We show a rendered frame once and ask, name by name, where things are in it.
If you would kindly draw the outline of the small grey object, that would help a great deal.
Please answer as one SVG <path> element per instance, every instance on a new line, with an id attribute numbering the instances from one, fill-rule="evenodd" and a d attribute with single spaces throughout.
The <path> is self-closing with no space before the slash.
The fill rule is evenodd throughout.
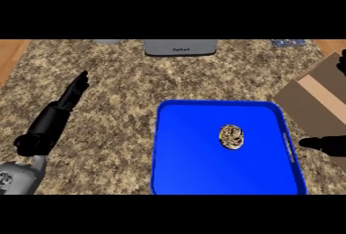
<path id="1" fill-rule="evenodd" d="M 93 41 L 97 44 L 108 45 L 108 44 L 117 44 L 121 41 L 121 39 L 94 39 Z"/>

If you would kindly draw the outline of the brown cardboard box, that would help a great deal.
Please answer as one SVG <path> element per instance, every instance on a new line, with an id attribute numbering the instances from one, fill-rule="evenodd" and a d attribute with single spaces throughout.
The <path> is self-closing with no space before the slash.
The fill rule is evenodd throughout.
<path id="1" fill-rule="evenodd" d="M 346 135 L 346 75 L 331 53 L 273 97 L 309 137 Z"/>

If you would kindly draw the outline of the grey flat appliance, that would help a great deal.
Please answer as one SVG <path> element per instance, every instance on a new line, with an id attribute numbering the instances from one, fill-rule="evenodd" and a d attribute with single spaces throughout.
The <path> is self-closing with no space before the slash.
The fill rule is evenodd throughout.
<path id="1" fill-rule="evenodd" d="M 143 49 L 149 56 L 204 56 L 216 52 L 216 39 L 145 39 Z"/>

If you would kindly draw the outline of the blue plastic tray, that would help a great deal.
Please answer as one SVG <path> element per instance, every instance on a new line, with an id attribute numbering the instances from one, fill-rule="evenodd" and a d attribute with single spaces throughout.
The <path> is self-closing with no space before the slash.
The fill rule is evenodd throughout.
<path id="1" fill-rule="evenodd" d="M 219 141 L 225 125 L 244 145 Z M 165 100 L 157 108 L 149 190 L 154 195 L 303 195 L 306 181 L 282 111 L 269 101 Z"/>

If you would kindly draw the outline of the brown speckled cupcake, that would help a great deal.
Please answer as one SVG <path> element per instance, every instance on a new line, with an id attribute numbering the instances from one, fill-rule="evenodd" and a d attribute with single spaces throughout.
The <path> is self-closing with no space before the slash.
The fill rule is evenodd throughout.
<path id="1" fill-rule="evenodd" d="M 219 141 L 229 150 L 238 150 L 244 145 L 242 129 L 236 125 L 225 125 L 219 132 Z"/>

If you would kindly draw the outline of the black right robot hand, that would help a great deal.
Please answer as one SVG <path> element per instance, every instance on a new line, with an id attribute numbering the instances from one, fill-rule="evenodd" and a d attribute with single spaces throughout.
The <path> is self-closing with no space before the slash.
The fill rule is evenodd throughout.
<path id="1" fill-rule="evenodd" d="M 337 68 L 346 76 L 346 49 L 341 50 Z M 299 141 L 299 145 L 316 149 L 330 156 L 346 157 L 346 135 L 307 137 Z"/>

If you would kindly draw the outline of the dark blue patterned object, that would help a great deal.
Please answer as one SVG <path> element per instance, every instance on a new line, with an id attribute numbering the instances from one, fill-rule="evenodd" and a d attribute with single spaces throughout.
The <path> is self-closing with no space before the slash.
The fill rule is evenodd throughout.
<path id="1" fill-rule="evenodd" d="M 297 47 L 306 44 L 303 39 L 272 39 L 270 42 L 275 48 Z"/>

